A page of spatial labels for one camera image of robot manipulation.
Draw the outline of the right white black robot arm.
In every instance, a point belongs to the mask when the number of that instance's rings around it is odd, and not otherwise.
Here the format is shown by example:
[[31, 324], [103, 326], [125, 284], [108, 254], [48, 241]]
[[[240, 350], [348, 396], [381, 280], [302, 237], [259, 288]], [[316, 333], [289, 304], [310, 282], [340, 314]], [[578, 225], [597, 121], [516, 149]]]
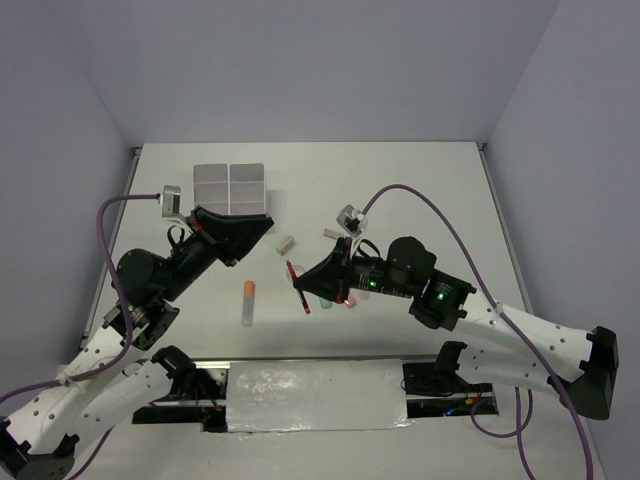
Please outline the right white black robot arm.
[[570, 328], [491, 300], [436, 269], [436, 260], [410, 236], [394, 240], [386, 257], [355, 254], [351, 239], [340, 238], [292, 283], [300, 294], [336, 304], [353, 290], [408, 299], [408, 313], [419, 323], [456, 335], [434, 365], [436, 383], [446, 391], [502, 383], [556, 397], [585, 418], [609, 418], [619, 367], [612, 330]]

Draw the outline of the red pen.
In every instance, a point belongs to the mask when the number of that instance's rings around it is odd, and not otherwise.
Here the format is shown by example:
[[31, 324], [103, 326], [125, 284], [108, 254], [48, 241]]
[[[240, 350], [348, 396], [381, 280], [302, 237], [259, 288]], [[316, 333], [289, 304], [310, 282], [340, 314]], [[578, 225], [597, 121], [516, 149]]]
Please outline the red pen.
[[298, 288], [298, 285], [297, 285], [298, 276], [296, 274], [296, 271], [295, 271], [294, 266], [291, 263], [291, 261], [289, 261], [289, 260], [286, 261], [286, 267], [287, 267], [287, 271], [288, 271], [290, 279], [291, 279], [291, 283], [292, 283], [292, 285], [293, 285], [293, 287], [294, 287], [294, 289], [295, 289], [295, 291], [296, 291], [296, 293], [297, 293], [297, 295], [299, 297], [299, 300], [301, 302], [302, 308], [303, 308], [303, 310], [304, 310], [306, 315], [310, 315], [311, 314], [311, 309], [310, 309], [308, 301], [307, 301], [307, 299], [306, 299], [306, 297], [304, 295], [304, 292]]

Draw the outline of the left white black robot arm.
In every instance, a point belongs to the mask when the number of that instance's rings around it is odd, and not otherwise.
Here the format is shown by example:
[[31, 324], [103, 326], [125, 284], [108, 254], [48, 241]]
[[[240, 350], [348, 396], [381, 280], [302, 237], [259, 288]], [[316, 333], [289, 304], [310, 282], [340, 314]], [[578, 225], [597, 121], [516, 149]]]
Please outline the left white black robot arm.
[[1, 466], [14, 479], [63, 479], [95, 439], [142, 406], [182, 399], [211, 378], [175, 346], [156, 349], [179, 314], [174, 301], [211, 265], [233, 267], [273, 226], [265, 214], [197, 207], [168, 257], [132, 249], [112, 267], [119, 300], [87, 345], [36, 396], [1, 420]]

